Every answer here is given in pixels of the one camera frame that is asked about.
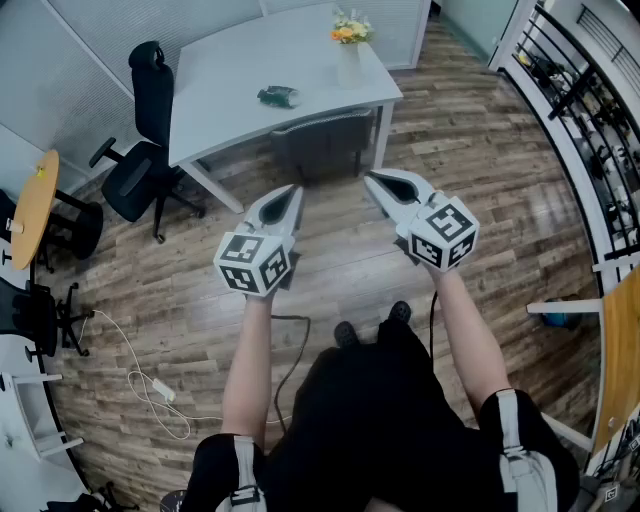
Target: chair back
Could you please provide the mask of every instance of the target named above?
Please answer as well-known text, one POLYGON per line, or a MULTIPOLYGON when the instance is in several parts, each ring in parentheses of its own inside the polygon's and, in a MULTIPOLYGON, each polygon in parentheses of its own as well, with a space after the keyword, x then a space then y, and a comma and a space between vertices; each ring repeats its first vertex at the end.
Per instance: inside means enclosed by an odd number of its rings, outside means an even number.
POLYGON ((281 165, 306 169, 318 161, 366 149, 372 126, 372 111, 356 110, 273 131, 271 143, 281 165))
POLYGON ((33 324, 29 321, 31 294, 0 278, 0 334, 17 334, 33 339, 33 324))
POLYGON ((173 72, 158 41, 142 43, 129 55, 135 96, 136 128, 151 142, 169 147, 173 72))
POLYGON ((56 305, 49 288, 27 283, 29 290, 13 286, 0 277, 0 334, 30 339, 44 354, 53 357, 58 343, 56 305))

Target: marker cube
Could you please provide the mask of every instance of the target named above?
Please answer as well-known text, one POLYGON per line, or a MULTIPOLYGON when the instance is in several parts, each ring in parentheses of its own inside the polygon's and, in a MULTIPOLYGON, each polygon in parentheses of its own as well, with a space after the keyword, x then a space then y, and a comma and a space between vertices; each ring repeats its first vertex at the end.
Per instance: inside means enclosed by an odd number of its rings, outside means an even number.
POLYGON ((446 272, 475 248, 479 224, 457 197, 425 206, 409 224, 409 254, 446 272))
POLYGON ((265 297, 291 270, 279 236, 225 233, 213 259, 230 290, 265 297))

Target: yellow flower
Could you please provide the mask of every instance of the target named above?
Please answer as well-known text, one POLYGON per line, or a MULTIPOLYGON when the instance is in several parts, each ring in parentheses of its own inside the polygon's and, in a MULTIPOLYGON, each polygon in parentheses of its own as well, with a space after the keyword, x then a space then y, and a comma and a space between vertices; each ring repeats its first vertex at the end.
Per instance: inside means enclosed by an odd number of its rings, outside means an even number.
POLYGON ((353 28, 353 31, 357 36, 364 36, 367 32, 365 26, 358 21, 351 23, 351 28, 353 28))

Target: headrest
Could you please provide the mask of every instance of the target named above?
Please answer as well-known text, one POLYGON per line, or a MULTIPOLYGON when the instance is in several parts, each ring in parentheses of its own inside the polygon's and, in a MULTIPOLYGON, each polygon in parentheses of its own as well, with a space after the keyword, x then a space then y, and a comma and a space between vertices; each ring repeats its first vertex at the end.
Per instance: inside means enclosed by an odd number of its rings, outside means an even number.
POLYGON ((164 53, 158 41, 147 41, 136 46, 129 55, 132 69, 153 69, 159 71, 164 66, 164 53))

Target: person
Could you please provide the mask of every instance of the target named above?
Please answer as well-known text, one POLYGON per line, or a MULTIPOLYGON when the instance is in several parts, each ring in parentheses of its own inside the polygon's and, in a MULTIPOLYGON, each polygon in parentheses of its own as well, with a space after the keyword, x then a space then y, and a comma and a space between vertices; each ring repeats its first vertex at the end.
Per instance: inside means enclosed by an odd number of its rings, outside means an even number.
POLYGON ((575 460, 531 398, 511 388, 459 273, 432 277, 479 430, 447 404, 409 327, 411 310, 398 302, 376 343, 338 325, 338 347, 314 362, 287 432, 265 456, 273 297, 247 297, 221 431, 196 451, 181 512, 568 510, 579 487, 575 460))

